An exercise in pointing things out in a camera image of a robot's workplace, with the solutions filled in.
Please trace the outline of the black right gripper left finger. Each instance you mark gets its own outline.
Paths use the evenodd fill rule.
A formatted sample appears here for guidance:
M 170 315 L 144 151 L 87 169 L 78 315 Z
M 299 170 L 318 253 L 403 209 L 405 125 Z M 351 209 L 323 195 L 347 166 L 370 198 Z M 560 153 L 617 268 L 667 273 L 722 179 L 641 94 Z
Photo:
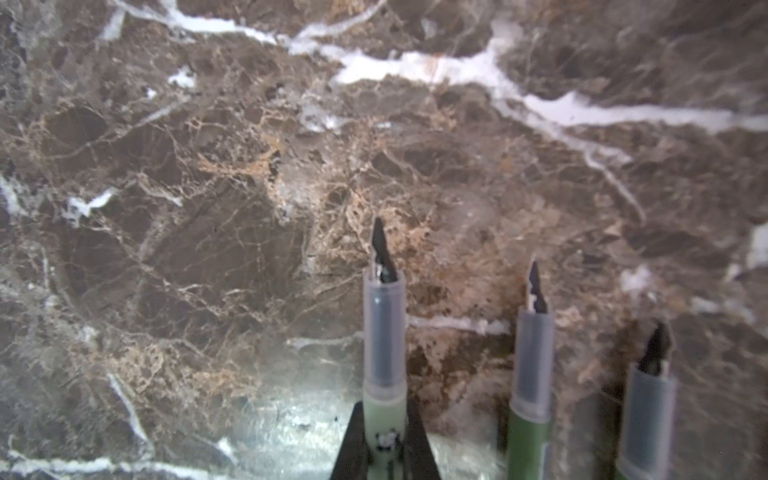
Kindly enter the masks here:
M 362 401 L 358 401 L 353 407 L 329 479 L 366 479 L 365 419 Z

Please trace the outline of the dark green pen long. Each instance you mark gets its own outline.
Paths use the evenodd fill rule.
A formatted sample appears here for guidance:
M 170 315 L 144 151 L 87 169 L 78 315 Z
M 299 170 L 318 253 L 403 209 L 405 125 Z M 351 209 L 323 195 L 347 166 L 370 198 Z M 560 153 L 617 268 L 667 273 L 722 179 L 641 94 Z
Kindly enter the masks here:
M 526 300 L 518 312 L 510 417 L 508 479 L 543 479 L 549 458 L 555 320 L 545 298 L 538 262 L 527 274 Z

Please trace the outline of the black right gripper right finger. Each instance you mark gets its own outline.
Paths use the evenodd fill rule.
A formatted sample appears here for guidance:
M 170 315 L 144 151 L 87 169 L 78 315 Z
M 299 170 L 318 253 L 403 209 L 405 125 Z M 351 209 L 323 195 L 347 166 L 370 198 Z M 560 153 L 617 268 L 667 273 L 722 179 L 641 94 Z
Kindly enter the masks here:
M 404 475 L 410 480 L 441 480 L 419 407 L 411 399 L 407 402 Z

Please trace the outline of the light green pen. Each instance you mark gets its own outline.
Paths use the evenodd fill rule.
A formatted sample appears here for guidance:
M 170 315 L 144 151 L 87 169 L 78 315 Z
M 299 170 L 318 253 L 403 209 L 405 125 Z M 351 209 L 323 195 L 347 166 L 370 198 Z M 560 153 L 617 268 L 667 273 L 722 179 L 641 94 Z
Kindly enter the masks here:
M 403 479 L 407 427 L 406 282 L 374 219 L 370 271 L 363 277 L 364 435 L 368 479 Z

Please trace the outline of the dark green pen short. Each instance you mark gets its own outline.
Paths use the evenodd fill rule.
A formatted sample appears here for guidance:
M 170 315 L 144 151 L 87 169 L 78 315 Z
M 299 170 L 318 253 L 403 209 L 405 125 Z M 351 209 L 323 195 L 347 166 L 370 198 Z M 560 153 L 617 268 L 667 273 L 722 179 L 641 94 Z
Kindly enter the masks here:
M 678 381 L 670 373 L 674 337 L 659 321 L 643 355 L 628 368 L 616 479 L 668 476 Z

